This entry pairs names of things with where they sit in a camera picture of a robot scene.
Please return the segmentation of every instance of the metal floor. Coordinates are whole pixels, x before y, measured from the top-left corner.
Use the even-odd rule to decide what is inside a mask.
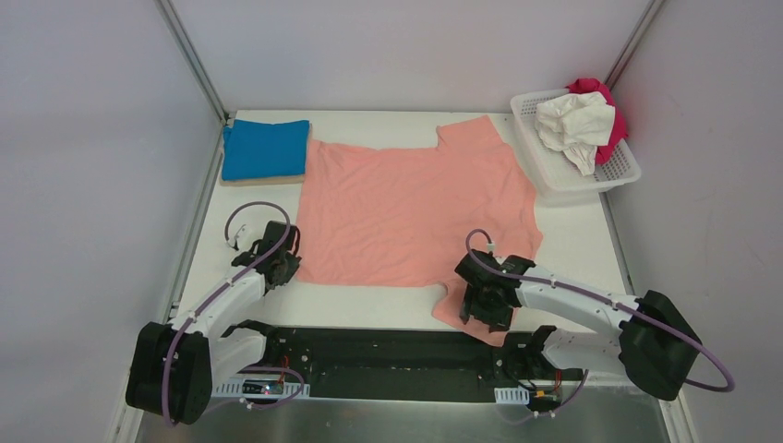
[[[502,443],[668,442],[659,403],[636,388],[586,387],[552,420],[503,423],[498,413],[519,419],[522,406],[416,401],[293,401],[269,411],[226,404],[193,425],[169,429],[145,414],[137,443]]]

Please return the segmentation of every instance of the folded blue towel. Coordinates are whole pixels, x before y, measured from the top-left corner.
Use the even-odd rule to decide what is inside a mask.
[[[304,174],[309,132],[308,120],[278,125],[234,120],[234,127],[223,129],[223,180]]]

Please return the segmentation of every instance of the white plastic basket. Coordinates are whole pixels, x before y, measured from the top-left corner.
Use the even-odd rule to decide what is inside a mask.
[[[550,150],[541,141],[533,123],[536,105],[568,93],[568,90],[543,90],[517,95],[512,99],[512,111],[522,154],[529,165],[528,173],[538,193],[544,197],[567,197],[583,193],[598,193],[612,187],[635,182],[642,176],[639,164],[621,140],[609,162],[596,165],[593,175],[582,175],[576,165],[562,152]]]

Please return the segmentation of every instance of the white wall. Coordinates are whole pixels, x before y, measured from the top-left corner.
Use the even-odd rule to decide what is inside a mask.
[[[643,170],[610,193],[633,284],[671,296],[737,377],[686,389],[704,442],[780,440],[780,23],[779,0],[669,2],[614,91]]]
[[[175,0],[237,109],[509,111],[605,78],[648,0]]]
[[[103,441],[216,116],[151,0],[0,6],[0,440]]]

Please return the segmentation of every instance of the white table surface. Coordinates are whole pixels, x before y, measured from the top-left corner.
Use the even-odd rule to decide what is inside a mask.
[[[390,113],[337,111],[240,111],[240,120],[281,123],[307,119],[312,137],[371,148],[427,148],[436,146],[436,126],[469,120],[482,114]],[[491,114],[503,140],[515,151],[511,114]],[[218,281],[224,279],[235,251],[223,240],[223,226],[238,206],[266,200],[282,206],[295,222],[301,185],[229,187],[215,184],[199,243],[188,273],[180,309],[190,309]],[[240,212],[234,232],[252,223],[259,233],[280,214],[264,207]],[[536,222],[544,233],[536,263],[577,281],[624,293],[620,268],[598,195],[575,206],[554,206],[538,199]],[[276,326],[452,330],[431,316],[432,307],[445,294],[439,285],[423,288],[328,286],[291,281],[272,291],[247,311],[252,318]],[[521,309],[512,330],[532,331],[550,324],[574,331],[586,330],[550,313]]]

